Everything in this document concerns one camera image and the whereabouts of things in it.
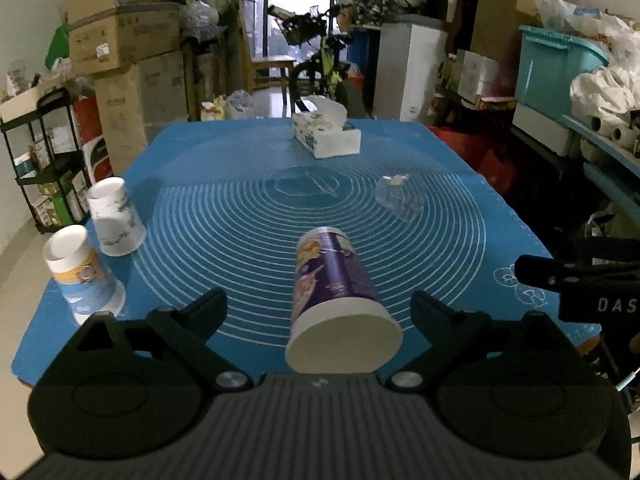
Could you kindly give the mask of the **blue silicone baking mat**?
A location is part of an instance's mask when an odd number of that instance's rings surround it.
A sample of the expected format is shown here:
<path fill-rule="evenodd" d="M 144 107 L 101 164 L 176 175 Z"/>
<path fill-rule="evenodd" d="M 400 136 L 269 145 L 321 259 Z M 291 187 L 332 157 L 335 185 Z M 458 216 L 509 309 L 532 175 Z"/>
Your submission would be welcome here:
<path fill-rule="evenodd" d="M 287 119 L 163 130 L 125 174 L 145 241 L 107 260 L 126 289 L 124 317 L 181 308 L 220 287 L 228 315 L 210 348 L 250 376 L 282 373 L 296 245 L 318 226 L 349 237 L 404 332 L 382 377 L 427 348 L 410 320 L 416 290 L 500 320 L 558 313 L 558 296 L 513 273 L 519 256 L 543 255 L 544 245 L 480 174 L 417 122 L 356 126 L 358 155 L 321 160 Z M 395 174 L 408 174 L 422 194 L 419 218 L 401 221 L 376 203 L 376 182 Z"/>

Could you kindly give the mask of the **clear plastic cup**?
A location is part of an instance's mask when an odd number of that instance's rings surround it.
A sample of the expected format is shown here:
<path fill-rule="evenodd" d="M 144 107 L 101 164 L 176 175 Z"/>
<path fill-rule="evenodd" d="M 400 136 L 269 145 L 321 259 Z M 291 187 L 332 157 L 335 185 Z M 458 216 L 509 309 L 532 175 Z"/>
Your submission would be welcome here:
<path fill-rule="evenodd" d="M 419 218 L 424 209 L 423 196 L 412 185 L 408 174 L 380 177 L 375 185 L 375 201 L 401 221 Z"/>

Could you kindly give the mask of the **top cardboard box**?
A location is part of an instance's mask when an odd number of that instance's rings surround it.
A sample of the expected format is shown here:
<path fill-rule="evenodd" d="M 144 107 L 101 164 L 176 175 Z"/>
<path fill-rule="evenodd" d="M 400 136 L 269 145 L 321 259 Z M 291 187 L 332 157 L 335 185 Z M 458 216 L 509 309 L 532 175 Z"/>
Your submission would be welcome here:
<path fill-rule="evenodd" d="M 182 0 L 65 0 L 77 75 L 116 70 L 178 49 Z"/>

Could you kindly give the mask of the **white patterned paper cup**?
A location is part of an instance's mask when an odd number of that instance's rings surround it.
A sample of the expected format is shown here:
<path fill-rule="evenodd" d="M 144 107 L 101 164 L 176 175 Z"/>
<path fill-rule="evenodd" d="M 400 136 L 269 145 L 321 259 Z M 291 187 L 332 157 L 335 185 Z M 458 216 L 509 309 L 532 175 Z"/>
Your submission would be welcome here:
<path fill-rule="evenodd" d="M 146 229 L 130 200 L 123 178 L 110 177 L 96 182 L 88 189 L 87 200 L 104 255 L 123 257 L 141 247 Z"/>

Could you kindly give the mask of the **lower cardboard box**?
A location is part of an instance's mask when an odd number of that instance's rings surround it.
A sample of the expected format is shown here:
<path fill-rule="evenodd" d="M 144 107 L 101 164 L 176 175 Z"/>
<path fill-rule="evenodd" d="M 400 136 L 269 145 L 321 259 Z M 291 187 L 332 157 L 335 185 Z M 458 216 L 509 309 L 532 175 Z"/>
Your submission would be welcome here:
<path fill-rule="evenodd" d="M 96 77 L 94 90 L 108 156 L 119 177 L 163 129 L 188 120 L 180 51 L 111 70 Z"/>

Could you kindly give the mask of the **white plastic bags pile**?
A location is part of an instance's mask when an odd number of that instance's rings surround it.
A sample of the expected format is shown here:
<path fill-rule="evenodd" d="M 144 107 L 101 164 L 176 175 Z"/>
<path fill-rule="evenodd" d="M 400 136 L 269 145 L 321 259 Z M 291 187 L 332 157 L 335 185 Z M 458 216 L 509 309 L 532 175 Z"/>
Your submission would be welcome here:
<path fill-rule="evenodd" d="M 622 66 L 598 67 L 576 76 L 570 84 L 572 114 L 599 136 L 630 151 L 639 133 L 639 74 Z"/>

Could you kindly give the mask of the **black green bicycle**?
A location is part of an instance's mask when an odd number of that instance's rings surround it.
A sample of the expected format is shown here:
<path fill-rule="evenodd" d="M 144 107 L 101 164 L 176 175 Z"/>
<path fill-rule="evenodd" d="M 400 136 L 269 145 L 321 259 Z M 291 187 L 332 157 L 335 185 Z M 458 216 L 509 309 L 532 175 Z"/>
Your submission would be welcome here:
<path fill-rule="evenodd" d="M 330 21 L 345 10 L 334 4 L 326 12 L 312 15 L 294 14 L 270 6 L 268 14 L 276 19 L 284 39 L 291 47 L 301 47 L 306 42 L 318 39 L 319 47 L 308 60 L 298 63 L 288 76 L 288 88 L 296 110 L 308 112 L 307 103 L 312 96 L 323 96 L 342 104 L 348 118 L 369 118 L 364 107 L 361 91 L 349 79 L 350 64 L 341 60 L 341 53 L 352 43 L 349 34 L 331 32 Z"/>

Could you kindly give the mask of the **blue orange paper cup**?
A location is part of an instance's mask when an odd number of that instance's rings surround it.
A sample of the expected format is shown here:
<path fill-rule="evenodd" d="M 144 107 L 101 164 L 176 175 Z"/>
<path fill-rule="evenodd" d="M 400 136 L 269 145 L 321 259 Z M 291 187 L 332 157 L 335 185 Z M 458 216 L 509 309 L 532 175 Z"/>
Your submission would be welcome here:
<path fill-rule="evenodd" d="M 43 247 L 43 259 L 78 325 L 96 312 L 122 312 L 125 287 L 103 262 L 84 226 L 55 232 Z"/>

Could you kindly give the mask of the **white tissue box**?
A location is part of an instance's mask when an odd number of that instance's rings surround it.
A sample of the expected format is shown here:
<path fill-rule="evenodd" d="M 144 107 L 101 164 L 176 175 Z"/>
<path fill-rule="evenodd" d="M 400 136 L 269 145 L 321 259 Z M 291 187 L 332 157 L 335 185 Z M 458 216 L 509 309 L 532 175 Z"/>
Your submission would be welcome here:
<path fill-rule="evenodd" d="M 292 115 L 293 138 L 315 159 L 358 155 L 361 130 L 348 122 L 346 107 L 324 96 L 307 96 L 314 110 Z"/>

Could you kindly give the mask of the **teal plastic storage bin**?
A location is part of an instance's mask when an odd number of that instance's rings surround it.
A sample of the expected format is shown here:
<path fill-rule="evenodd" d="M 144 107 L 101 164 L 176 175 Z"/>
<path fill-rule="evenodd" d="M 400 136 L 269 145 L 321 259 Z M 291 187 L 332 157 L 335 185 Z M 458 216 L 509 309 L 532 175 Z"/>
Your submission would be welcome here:
<path fill-rule="evenodd" d="M 515 99 L 550 119 L 570 114 L 570 84 L 583 73 L 608 66 L 610 54 L 587 39 L 522 25 Z"/>

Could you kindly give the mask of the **black metal shelf rack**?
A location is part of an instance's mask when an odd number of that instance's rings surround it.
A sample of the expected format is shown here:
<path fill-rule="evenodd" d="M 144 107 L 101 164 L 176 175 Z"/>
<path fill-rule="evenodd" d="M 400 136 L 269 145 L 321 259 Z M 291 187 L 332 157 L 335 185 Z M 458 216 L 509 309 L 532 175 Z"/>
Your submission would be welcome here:
<path fill-rule="evenodd" d="M 89 218 L 84 204 L 89 175 L 72 107 L 70 92 L 58 88 L 40 96 L 30 112 L 1 121 L 15 183 L 41 234 L 84 224 Z M 46 126 L 56 112 L 62 112 L 67 122 L 67 148 L 54 144 L 54 131 Z"/>

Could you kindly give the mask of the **purple paper cup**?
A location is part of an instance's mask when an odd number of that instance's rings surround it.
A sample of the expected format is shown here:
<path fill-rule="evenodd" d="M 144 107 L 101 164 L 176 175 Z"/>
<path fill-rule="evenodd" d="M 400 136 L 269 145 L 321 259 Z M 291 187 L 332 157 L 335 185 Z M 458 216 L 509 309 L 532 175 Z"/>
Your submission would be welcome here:
<path fill-rule="evenodd" d="M 403 339 L 348 236 L 329 226 L 306 232 L 296 247 L 288 366 L 300 374 L 372 373 Z"/>

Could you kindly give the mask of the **wooden chair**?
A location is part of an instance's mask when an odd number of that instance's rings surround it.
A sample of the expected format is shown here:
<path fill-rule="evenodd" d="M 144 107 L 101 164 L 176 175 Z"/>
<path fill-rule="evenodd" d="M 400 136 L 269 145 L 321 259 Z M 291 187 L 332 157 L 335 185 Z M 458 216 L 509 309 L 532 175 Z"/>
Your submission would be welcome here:
<path fill-rule="evenodd" d="M 250 54 L 250 42 L 246 30 L 246 23 L 242 6 L 238 4 L 236 10 L 241 41 L 242 81 L 244 90 L 253 94 L 255 90 L 279 87 L 284 105 L 288 105 L 288 83 L 290 71 L 294 68 L 295 60 L 287 55 L 267 56 L 255 58 Z"/>

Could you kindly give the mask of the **white cabinet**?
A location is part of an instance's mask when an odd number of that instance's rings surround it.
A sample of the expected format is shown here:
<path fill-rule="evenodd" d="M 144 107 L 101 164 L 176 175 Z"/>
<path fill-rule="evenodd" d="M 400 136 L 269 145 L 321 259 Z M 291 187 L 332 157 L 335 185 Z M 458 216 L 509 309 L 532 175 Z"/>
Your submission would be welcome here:
<path fill-rule="evenodd" d="M 420 15 L 394 16 L 382 24 L 373 116 L 424 122 L 434 98 L 439 66 L 446 58 L 443 21 Z"/>

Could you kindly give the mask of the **tall brown cardboard box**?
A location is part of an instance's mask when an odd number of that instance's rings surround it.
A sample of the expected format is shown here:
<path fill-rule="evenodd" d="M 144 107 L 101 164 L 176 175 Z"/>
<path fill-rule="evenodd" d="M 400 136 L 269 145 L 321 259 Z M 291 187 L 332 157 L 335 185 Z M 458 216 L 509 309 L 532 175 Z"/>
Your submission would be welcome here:
<path fill-rule="evenodd" d="M 471 50 L 501 66 L 517 66 L 523 25 L 540 25 L 534 0 L 478 0 Z"/>

